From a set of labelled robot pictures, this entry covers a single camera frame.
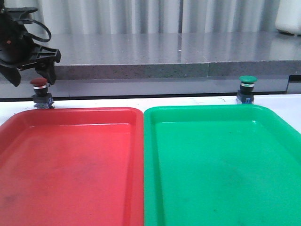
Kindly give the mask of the black gripper near red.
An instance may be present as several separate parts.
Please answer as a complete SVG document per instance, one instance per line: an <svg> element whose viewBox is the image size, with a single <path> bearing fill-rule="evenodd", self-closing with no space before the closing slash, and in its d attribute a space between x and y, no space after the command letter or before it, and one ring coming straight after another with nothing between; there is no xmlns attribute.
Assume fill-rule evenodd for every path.
<svg viewBox="0 0 301 226"><path fill-rule="evenodd" d="M15 87L21 82L17 69L35 67L36 72L50 85L54 85L56 81L54 62L60 62L61 53L58 49L35 43L46 43L52 38L50 30L31 17L37 11L36 7L0 7L0 73ZM42 38L28 32L26 24L40 26L48 37Z"/></svg>

